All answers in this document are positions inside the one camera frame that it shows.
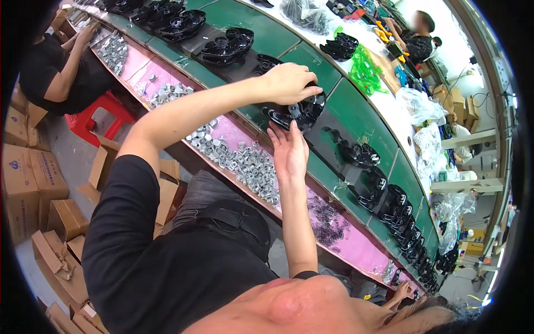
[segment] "concrete floor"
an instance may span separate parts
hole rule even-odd
[[[96,111],[93,119],[97,122],[96,133],[103,135],[113,122],[114,117],[102,109]],[[95,204],[91,203],[76,188],[87,183],[98,149],[73,134],[68,129],[63,117],[56,118],[47,116],[39,127],[48,133],[52,152],[56,155],[63,177],[70,188],[69,198],[76,201],[82,213],[90,220],[95,209]],[[124,125],[114,140],[122,143],[130,128],[131,125]],[[172,159],[164,151],[160,152],[160,158]],[[180,165],[181,178],[185,182],[189,182],[192,175],[196,172],[197,170],[186,170]],[[281,228],[272,221],[270,222],[270,228],[276,236],[281,236]],[[68,314],[68,307],[61,302],[35,263],[31,240],[26,240],[17,245],[15,250],[22,272],[33,294],[39,297],[47,306],[51,305],[54,301],[57,302],[65,313]],[[277,238],[272,245],[269,253],[269,263],[271,269],[280,277],[288,277],[284,242],[280,238]]]

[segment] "black clothing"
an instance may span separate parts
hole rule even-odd
[[[82,258],[89,297],[111,333],[179,333],[278,277],[249,248],[205,224],[186,223],[152,241],[158,204],[150,165],[137,156],[119,157]]]
[[[20,89],[33,104],[57,116],[82,112],[114,84],[113,75],[104,68],[87,48],[80,58],[78,71],[67,99],[63,102],[46,100],[44,95],[54,76],[63,70],[69,53],[50,34],[32,45],[21,65]]]
[[[414,65],[422,63],[432,54],[432,38],[429,36],[418,36],[415,32],[404,30],[400,39],[406,44],[410,60]]]

